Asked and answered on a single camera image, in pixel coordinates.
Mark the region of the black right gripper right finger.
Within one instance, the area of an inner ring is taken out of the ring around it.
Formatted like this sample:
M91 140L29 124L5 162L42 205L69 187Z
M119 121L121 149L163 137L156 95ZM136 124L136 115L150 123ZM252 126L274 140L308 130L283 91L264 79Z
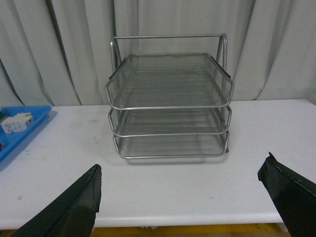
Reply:
M316 184L278 162L272 153L269 153L257 175L290 235L314 237Z

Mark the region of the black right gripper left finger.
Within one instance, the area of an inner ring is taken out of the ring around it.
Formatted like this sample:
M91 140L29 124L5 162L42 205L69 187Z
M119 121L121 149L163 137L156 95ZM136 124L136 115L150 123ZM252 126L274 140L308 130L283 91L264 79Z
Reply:
M101 201L102 171L95 164L13 237L88 237Z

